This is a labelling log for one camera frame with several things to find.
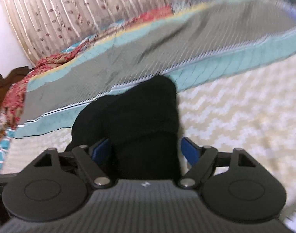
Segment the teal lattice pillow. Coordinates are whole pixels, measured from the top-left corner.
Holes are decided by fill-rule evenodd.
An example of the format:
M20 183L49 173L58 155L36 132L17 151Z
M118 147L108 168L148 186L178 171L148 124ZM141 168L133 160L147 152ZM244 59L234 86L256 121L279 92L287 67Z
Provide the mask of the teal lattice pillow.
M14 130L8 128L6 130L5 136L0 140L0 173L3 168L3 164L5 162L9 147L10 141L13 138Z

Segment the floral beige curtain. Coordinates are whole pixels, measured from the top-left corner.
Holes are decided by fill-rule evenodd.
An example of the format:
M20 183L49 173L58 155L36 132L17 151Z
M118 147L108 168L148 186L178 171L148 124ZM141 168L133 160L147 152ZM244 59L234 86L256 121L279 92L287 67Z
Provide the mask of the floral beige curtain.
M0 0L14 34L35 63L120 20L178 0Z

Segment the black pants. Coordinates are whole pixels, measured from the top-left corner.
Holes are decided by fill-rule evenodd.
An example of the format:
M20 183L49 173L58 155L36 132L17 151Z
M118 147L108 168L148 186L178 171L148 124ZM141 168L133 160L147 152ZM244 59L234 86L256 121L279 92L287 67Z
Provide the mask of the black pants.
M111 179L181 178L176 86L155 76L119 95L87 105L72 126L66 151L108 139L97 165Z

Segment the carved wooden headboard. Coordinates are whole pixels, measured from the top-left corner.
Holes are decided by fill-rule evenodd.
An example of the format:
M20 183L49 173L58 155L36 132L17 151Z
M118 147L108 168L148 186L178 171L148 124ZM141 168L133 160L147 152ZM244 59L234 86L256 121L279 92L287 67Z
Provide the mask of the carved wooden headboard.
M0 108L10 86L21 81L31 70L25 66L13 69L5 78L0 74Z

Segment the striped patterned bedsheet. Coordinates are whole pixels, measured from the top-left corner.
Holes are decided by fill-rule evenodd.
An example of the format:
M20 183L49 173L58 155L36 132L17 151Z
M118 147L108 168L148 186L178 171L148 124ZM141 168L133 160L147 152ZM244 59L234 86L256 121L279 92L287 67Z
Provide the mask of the striped patterned bedsheet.
M184 135L222 151L246 149L296 202L296 31L169 73Z

